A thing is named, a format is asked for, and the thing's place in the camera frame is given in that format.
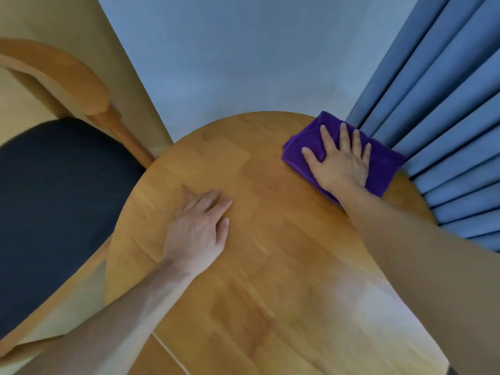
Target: chair backrest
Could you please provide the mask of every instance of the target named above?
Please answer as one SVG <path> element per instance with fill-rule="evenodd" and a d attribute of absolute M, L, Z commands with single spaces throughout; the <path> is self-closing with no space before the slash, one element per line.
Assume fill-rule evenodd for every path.
<path fill-rule="evenodd" d="M 153 155 L 122 124 L 107 87 L 74 56 L 30 40 L 0 38 L 0 67 L 13 72 L 46 107 L 70 116 L 71 106 L 96 126 L 109 129 L 144 167 L 153 163 Z M 21 74 L 34 77 L 41 86 L 28 85 Z"/>

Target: forearm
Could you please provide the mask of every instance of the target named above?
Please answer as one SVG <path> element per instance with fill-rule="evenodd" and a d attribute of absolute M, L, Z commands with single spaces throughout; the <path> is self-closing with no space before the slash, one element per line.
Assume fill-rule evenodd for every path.
<path fill-rule="evenodd" d="M 163 263 L 136 287 L 104 308 L 18 373 L 126 374 L 149 335 L 179 299 L 192 277 L 176 265 Z M 119 361 L 106 368 L 108 359 Z"/>
<path fill-rule="evenodd" d="M 500 257 L 360 186 L 333 190 L 393 288 L 461 375 L 500 366 Z"/>

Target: right hand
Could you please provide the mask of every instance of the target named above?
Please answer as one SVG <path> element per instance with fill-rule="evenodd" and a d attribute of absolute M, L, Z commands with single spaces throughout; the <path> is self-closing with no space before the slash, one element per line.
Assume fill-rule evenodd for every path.
<path fill-rule="evenodd" d="M 362 186 L 368 178 L 370 152 L 372 145 L 368 143 L 361 154 L 361 140 L 359 130 L 353 132 L 353 144 L 349 139 L 345 123 L 340 127 L 339 148 L 328 133 L 327 128 L 321 126 L 321 138 L 327 153 L 323 162 L 319 162 L 314 153 L 308 148 L 302 148 L 302 154 L 308 163 L 316 181 L 323 189 L 335 194 L 339 186 Z"/>
<path fill-rule="evenodd" d="M 224 249 L 229 219 L 221 218 L 233 200 L 223 198 L 215 203 L 220 194 L 218 190 L 211 190 L 191 195 L 168 225 L 163 259 L 192 277 L 205 271 Z"/>

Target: beige wall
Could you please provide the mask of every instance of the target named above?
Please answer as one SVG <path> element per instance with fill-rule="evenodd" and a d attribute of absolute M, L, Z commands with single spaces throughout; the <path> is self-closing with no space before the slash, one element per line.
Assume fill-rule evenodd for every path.
<path fill-rule="evenodd" d="M 97 0 L 0 0 L 0 36 L 33 39 L 76 56 L 108 86 L 123 123 L 147 148 L 158 153 L 171 144 Z M 0 142 L 50 117 L 0 71 Z"/>

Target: white wall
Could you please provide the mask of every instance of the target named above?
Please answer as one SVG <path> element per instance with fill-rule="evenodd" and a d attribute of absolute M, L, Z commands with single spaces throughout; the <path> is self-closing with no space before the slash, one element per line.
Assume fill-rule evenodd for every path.
<path fill-rule="evenodd" d="M 260 110 L 345 118 L 417 0 L 99 0 L 174 141 Z"/>

